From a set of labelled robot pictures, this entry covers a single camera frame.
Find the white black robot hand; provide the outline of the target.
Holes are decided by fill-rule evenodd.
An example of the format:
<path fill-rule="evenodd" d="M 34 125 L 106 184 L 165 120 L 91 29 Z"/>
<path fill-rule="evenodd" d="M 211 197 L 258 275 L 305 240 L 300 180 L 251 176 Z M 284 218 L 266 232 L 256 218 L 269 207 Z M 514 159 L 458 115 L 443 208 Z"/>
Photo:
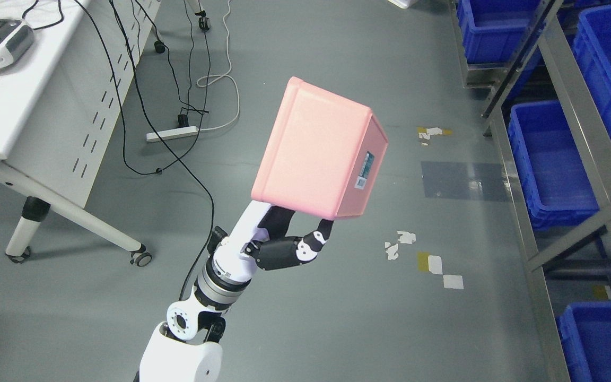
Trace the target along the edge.
<path fill-rule="evenodd" d="M 305 236 L 287 236 L 295 211 L 252 201 L 231 233 L 213 250 L 213 281 L 250 281 L 258 270 L 311 263 L 330 238 L 333 221 L 322 219 Z"/>

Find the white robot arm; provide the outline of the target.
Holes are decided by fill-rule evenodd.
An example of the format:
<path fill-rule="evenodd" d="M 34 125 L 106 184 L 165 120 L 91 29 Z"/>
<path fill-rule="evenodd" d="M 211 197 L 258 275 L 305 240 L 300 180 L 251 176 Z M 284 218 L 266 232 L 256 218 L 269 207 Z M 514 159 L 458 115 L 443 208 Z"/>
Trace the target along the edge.
<path fill-rule="evenodd" d="M 334 214 L 321 214 L 313 232 L 289 236 L 295 211 L 251 201 L 231 232 L 214 227 L 208 259 L 191 286 L 167 308 L 153 330 L 135 381 L 216 381 L 222 365 L 225 314 L 257 270 L 271 271 L 313 261 L 329 240 Z"/>

